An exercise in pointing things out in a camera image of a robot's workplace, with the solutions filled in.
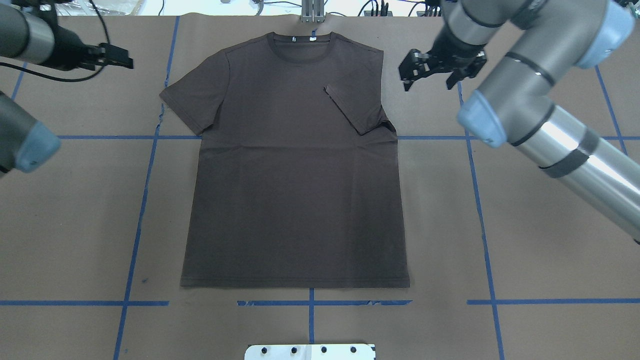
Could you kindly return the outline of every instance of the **shirt sleeve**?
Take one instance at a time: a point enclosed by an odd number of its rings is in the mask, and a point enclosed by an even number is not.
[[[378,51],[359,68],[327,84],[325,92],[358,134],[364,135],[387,121],[380,101],[383,52]]]
[[[220,51],[203,61],[182,79],[165,88],[160,98],[196,135],[211,126],[225,99],[229,61]]]

